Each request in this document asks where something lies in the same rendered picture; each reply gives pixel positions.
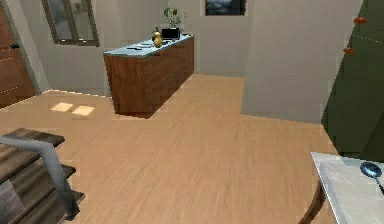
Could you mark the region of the dark green cupboard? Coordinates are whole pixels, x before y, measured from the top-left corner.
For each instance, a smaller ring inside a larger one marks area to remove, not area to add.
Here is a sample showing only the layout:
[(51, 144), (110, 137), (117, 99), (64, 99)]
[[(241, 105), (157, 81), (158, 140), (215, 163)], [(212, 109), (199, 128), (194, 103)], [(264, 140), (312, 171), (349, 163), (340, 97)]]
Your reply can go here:
[(384, 163), (384, 0), (363, 0), (356, 17), (367, 22), (353, 22), (355, 54), (344, 53), (321, 124), (339, 155)]

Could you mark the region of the black laptop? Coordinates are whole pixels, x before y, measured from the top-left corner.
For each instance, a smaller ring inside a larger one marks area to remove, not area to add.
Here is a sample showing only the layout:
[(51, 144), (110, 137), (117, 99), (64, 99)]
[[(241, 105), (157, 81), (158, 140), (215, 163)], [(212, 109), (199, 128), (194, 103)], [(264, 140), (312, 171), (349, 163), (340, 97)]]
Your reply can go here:
[(163, 40), (173, 40), (180, 38), (180, 29), (179, 28), (163, 28), (161, 32)]

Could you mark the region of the white-topped table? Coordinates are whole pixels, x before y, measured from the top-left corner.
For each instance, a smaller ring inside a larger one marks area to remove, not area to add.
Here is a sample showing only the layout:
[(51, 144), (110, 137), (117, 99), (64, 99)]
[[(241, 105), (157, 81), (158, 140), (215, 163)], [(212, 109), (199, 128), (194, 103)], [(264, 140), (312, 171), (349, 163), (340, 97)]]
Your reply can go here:
[(372, 162), (382, 170), (384, 163), (312, 152), (318, 174), (312, 202), (298, 224), (311, 224), (328, 200), (336, 224), (384, 224), (384, 195), (373, 178), (360, 171), (362, 162)]

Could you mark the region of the brown-framed window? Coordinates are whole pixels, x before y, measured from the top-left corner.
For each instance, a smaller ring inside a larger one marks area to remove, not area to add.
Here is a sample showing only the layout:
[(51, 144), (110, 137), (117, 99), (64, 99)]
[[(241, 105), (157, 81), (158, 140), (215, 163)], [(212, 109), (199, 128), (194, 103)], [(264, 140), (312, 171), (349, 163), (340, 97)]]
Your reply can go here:
[(99, 47), (91, 0), (41, 0), (55, 44)]

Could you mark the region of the brown wooden room door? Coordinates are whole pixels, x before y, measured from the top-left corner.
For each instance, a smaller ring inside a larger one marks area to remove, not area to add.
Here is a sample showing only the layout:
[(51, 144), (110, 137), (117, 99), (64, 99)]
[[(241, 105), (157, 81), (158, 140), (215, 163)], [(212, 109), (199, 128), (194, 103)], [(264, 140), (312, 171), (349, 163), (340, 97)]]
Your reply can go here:
[(0, 109), (35, 95), (20, 46), (11, 49), (13, 43), (18, 44), (4, 7), (0, 5)]

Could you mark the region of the yellow gourd-shaped vase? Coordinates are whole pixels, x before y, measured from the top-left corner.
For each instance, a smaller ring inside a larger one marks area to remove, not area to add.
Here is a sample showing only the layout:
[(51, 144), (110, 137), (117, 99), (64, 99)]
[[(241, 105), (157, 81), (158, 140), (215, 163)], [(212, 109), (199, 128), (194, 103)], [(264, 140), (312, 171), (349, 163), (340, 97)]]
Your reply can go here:
[(156, 48), (160, 48), (162, 46), (162, 38), (159, 29), (156, 28), (152, 37), (153, 44)]

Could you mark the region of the brown wooden chest of drawers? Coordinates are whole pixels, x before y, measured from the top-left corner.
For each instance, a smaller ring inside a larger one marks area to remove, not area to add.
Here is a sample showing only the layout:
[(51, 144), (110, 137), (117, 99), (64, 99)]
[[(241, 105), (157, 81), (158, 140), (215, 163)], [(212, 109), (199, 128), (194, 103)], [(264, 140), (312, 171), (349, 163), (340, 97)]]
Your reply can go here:
[(148, 119), (194, 72), (194, 36), (182, 35), (160, 48), (146, 40), (103, 57), (115, 113)]

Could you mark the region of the dark wooden slatted chair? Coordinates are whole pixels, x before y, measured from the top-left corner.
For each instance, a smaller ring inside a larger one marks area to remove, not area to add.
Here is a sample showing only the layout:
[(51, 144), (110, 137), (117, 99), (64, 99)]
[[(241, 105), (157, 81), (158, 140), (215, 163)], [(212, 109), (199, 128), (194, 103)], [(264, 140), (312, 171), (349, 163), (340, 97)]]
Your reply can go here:
[(84, 194), (68, 182), (76, 169), (55, 152), (64, 141), (26, 128), (0, 136), (0, 224), (62, 224), (77, 216)]

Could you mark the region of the dark framed wall picture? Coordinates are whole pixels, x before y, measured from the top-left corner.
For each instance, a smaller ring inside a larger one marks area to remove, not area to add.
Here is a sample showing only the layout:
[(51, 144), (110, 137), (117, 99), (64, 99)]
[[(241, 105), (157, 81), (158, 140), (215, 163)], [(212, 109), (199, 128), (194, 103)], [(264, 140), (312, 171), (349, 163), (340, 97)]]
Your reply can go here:
[(205, 0), (206, 16), (244, 16), (247, 0)]

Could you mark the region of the green house plant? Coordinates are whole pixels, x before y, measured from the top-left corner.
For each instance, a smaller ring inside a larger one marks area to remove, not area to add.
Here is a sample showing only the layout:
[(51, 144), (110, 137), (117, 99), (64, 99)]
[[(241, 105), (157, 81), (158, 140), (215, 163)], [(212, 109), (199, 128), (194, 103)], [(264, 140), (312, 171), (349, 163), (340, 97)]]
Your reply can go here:
[(178, 28), (182, 22), (186, 21), (185, 13), (177, 8), (167, 7), (164, 9), (163, 15), (166, 17), (171, 28)]

